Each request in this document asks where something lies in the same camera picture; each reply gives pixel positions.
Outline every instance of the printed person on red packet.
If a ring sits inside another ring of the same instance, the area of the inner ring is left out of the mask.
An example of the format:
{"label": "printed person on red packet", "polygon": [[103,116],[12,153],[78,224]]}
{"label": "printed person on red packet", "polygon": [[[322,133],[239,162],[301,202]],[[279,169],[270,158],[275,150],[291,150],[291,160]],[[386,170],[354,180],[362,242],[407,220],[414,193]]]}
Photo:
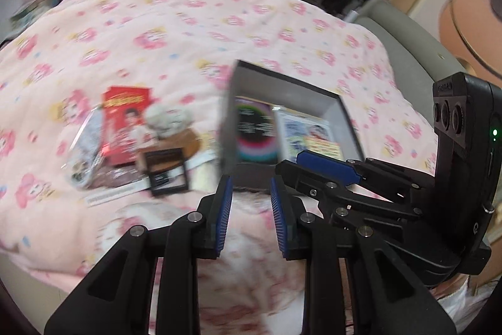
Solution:
{"label": "printed person on red packet", "polygon": [[134,162],[138,148],[157,142],[142,117],[150,105],[150,89],[111,87],[104,94],[106,157],[110,165]]}

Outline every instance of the stuffed animal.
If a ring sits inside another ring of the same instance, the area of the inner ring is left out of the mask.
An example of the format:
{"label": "stuffed animal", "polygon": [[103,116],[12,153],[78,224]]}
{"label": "stuffed animal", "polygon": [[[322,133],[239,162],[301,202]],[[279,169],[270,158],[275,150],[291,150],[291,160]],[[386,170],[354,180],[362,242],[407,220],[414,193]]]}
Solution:
{"label": "stuffed animal", "polygon": [[188,128],[192,122],[190,112],[181,107],[167,109],[162,104],[152,104],[143,113],[147,125],[158,138],[168,138]]}

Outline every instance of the cartoon print blanket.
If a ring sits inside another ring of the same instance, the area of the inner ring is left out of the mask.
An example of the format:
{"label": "cartoon print blanket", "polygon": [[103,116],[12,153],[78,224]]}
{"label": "cartoon print blanket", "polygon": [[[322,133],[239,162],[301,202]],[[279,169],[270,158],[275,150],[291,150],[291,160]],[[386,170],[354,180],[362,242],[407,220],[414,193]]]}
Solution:
{"label": "cartoon print blanket", "polygon": [[[199,192],[88,208],[61,167],[112,85],[151,87],[214,137],[236,59],[340,94],[366,156],[433,172],[435,134],[363,27],[298,0],[64,0],[0,52],[2,251],[70,291],[129,226],[170,224],[195,208]],[[301,264],[280,257],[269,198],[234,197],[222,258],[199,271],[203,327],[273,332],[271,317],[302,290]]]}

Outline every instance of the gray box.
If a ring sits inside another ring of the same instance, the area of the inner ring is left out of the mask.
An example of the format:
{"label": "gray box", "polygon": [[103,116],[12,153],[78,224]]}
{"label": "gray box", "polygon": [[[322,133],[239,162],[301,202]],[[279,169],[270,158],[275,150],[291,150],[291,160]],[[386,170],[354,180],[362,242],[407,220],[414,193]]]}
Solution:
{"label": "gray box", "polygon": [[345,159],[364,158],[345,106],[338,94],[312,86],[295,78],[239,61],[229,83],[224,120],[220,133],[222,173],[231,175],[234,187],[270,189],[275,165],[238,161],[237,96],[281,105],[329,122],[333,137]]}

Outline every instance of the pink blanket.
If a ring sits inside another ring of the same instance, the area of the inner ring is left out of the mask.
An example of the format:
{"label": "pink blanket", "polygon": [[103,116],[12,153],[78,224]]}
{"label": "pink blanket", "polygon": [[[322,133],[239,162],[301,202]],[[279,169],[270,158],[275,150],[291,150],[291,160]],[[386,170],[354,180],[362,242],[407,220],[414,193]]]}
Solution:
{"label": "pink blanket", "polygon": [[[299,0],[64,0],[0,52],[3,251],[70,291],[129,226],[169,224],[194,208],[201,193],[139,193],[88,208],[61,166],[111,85],[151,87],[214,137],[236,59],[340,94],[367,157],[433,172],[435,134],[363,27]],[[232,332],[262,333],[263,317],[302,290],[302,268],[280,257],[269,199],[234,197],[222,258],[200,268],[201,317],[205,328],[232,321]]]}

